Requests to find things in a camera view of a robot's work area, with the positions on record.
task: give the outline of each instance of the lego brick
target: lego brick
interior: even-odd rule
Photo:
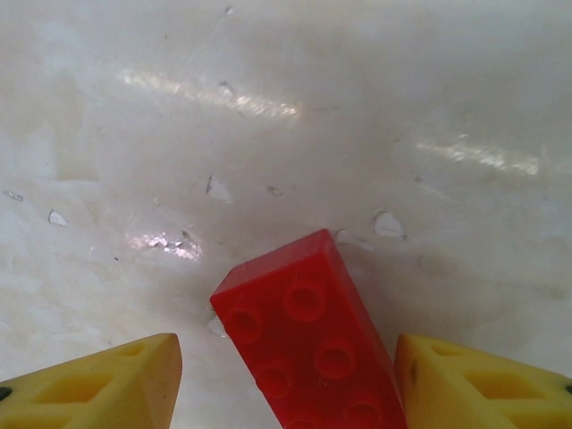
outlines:
[[[283,427],[406,427],[391,360],[328,231],[235,267],[211,303]]]
[[[456,344],[401,335],[409,429],[572,429],[572,380]]]
[[[167,429],[181,349],[160,334],[0,383],[0,429]]]

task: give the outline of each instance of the red lego brick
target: red lego brick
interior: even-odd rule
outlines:
[[[211,303],[284,428],[406,428],[391,360],[328,231],[235,267]]]

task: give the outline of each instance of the lego stud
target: lego stud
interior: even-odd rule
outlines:
[[[0,401],[12,395],[13,390],[9,387],[0,387]]]
[[[304,408],[296,410],[292,419],[284,425],[284,429],[321,429],[322,427],[320,414],[308,404]]]
[[[299,322],[314,322],[325,311],[325,285],[321,281],[296,279],[284,294],[286,314]]]
[[[235,307],[223,325],[233,341],[252,344],[262,334],[262,313],[254,306]]]
[[[344,412],[348,429],[377,429],[382,423],[382,416],[377,407],[370,404],[355,404]]]
[[[284,429],[318,429],[318,427],[313,423],[298,420],[284,426]]]
[[[356,352],[345,340],[323,341],[314,358],[315,368],[330,380],[342,380],[356,368]]]
[[[378,429],[382,425],[382,417],[379,394],[368,389],[353,391],[351,400],[343,409],[343,418],[348,429]]]
[[[292,370],[283,362],[262,369],[255,376],[258,389],[268,398],[282,398],[291,386]]]

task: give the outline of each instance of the white surface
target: white surface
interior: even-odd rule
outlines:
[[[391,349],[572,375],[568,2],[0,0],[0,39],[0,379],[177,332],[174,429],[278,427],[207,300],[322,227]]]

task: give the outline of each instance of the black marking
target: black marking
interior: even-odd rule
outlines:
[[[5,400],[12,395],[13,390],[9,387],[0,387],[0,401]]]

